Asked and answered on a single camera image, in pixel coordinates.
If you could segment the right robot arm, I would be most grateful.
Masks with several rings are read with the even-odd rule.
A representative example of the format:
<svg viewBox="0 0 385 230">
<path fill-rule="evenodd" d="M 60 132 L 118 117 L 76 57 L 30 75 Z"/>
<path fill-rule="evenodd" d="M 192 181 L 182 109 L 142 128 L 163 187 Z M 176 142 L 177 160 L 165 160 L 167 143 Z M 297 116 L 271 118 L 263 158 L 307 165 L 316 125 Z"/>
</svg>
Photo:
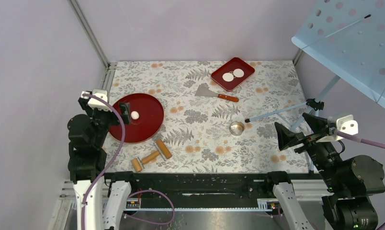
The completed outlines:
<svg viewBox="0 0 385 230">
<path fill-rule="evenodd" d="M 333 142 L 358 133 L 353 115 L 322 118 L 303 113 L 313 133 L 295 133 L 275 122 L 278 148 L 306 152 L 331 193 L 322 198 L 324 217 L 335 230 L 374 230 L 378 215 L 370 196 L 385 192 L 383 165 L 367 155 L 341 158 Z"/>
</svg>

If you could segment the white dough ball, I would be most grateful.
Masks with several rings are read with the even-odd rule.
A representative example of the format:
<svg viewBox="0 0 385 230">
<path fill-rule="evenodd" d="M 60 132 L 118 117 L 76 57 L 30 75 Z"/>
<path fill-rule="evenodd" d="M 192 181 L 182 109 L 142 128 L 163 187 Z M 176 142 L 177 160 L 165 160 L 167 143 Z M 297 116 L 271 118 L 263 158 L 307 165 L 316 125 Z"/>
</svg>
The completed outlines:
<svg viewBox="0 0 385 230">
<path fill-rule="evenodd" d="M 132 118 L 133 120 L 138 120 L 138 119 L 140 118 L 139 112 L 137 112 L 137 111 L 132 111 L 132 112 L 131 112 L 131 118 Z"/>
</svg>

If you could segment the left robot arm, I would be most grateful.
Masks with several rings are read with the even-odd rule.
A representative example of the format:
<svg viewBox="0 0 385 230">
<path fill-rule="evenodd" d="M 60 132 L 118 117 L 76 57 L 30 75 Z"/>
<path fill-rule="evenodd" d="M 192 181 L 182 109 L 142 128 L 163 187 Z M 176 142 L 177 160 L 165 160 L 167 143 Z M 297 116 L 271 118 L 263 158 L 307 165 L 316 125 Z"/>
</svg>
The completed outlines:
<svg viewBox="0 0 385 230">
<path fill-rule="evenodd" d="M 68 170 L 77 202 L 77 227 L 102 230 L 102 184 L 109 167 L 102 147 L 111 126 L 130 123 L 130 104 L 121 102 L 116 111 L 90 92 L 83 92 L 79 104 L 85 114 L 75 115 L 67 124 Z"/>
</svg>

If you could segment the wooden double-ended roller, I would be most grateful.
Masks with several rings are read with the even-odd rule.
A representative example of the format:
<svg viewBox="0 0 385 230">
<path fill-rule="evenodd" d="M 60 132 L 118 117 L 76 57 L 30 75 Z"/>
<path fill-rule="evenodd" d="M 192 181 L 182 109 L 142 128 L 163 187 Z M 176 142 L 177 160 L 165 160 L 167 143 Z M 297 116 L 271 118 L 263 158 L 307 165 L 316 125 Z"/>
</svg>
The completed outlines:
<svg viewBox="0 0 385 230">
<path fill-rule="evenodd" d="M 164 144 L 163 140 L 158 139 L 155 142 L 156 151 L 150 153 L 149 155 L 140 159 L 139 157 L 131 160 L 131 164 L 136 173 L 139 173 L 144 170 L 144 166 L 151 161 L 155 160 L 158 156 L 161 156 L 165 161 L 169 160 L 172 157 L 171 152 L 168 147 Z"/>
</svg>

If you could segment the round red tray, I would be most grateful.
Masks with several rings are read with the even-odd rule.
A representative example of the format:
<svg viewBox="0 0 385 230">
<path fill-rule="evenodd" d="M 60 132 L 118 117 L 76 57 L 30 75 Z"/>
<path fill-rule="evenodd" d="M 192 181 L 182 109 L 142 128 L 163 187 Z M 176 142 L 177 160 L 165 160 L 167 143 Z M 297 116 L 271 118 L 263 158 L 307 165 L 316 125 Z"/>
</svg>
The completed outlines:
<svg viewBox="0 0 385 230">
<path fill-rule="evenodd" d="M 130 112 L 139 114 L 137 120 L 131 119 L 131 123 L 125 125 L 125 143 L 140 143 L 157 133 L 164 119 L 164 109 L 157 98 L 145 93 L 130 94 L 113 104 L 117 111 L 120 111 L 120 102 L 130 103 Z"/>
</svg>

